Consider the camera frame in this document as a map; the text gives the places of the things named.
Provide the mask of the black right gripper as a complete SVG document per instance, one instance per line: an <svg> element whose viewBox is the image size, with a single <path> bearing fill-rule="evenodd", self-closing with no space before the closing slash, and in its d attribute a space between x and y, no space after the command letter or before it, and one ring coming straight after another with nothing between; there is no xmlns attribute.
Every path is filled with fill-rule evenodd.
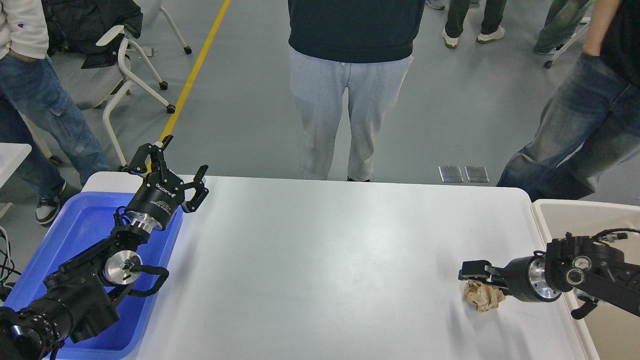
<svg viewBox="0 0 640 360"><path fill-rule="evenodd" d="M500 285L482 281L503 281L511 296L522 302L551 303L562 295L546 280L546 258L521 257L505 267L494 267L488 260L465 260L458 271L458 280L470 280L470 291L503 291Z"/></svg>

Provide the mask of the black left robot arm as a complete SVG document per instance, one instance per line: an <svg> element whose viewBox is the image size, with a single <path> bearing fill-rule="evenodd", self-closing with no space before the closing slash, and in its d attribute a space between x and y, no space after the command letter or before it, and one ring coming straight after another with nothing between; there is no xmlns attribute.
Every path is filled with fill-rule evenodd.
<svg viewBox="0 0 640 360"><path fill-rule="evenodd" d="M141 145L125 173L143 177L128 205L114 212L114 227L43 280L44 295L19 310L1 308L3 360L54 360L66 339L74 343L97 337L121 318L117 307L126 296L155 295L169 277L160 266L144 264L137 253L153 231L164 231L178 208L195 212L208 196L199 167L191 182L171 171L164 153L168 134Z"/></svg>

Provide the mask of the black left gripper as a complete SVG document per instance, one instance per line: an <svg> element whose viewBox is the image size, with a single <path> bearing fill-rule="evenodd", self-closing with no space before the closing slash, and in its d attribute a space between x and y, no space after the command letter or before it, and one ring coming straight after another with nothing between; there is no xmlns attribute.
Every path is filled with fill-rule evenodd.
<svg viewBox="0 0 640 360"><path fill-rule="evenodd" d="M167 135L162 141L139 146L127 165L127 172L142 174L150 171L167 176L169 169L164 154L173 138L173 135ZM125 207L129 225L146 232L164 231L179 208L186 214L196 212L210 193L205 186L208 168L207 164L202 164L192 181L186 183L173 173L169 174L166 180L161 180L158 174L147 175ZM189 189L194 189L194 195L190 200L185 200L185 192Z"/></svg>

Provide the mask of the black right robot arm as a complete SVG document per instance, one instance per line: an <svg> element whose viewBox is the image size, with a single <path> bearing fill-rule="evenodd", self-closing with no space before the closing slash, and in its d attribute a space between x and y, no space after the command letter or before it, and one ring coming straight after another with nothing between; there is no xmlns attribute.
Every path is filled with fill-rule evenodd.
<svg viewBox="0 0 640 360"><path fill-rule="evenodd" d="M595 235L567 232L547 243L544 251L511 260L502 268L488 260L467 260L458 280L494 286L522 302L551 303L562 293L576 290L582 301L571 311L576 320L601 303L638 316L640 267L626 262L624 252L612 246L638 232L636 228L609 228Z"/></svg>

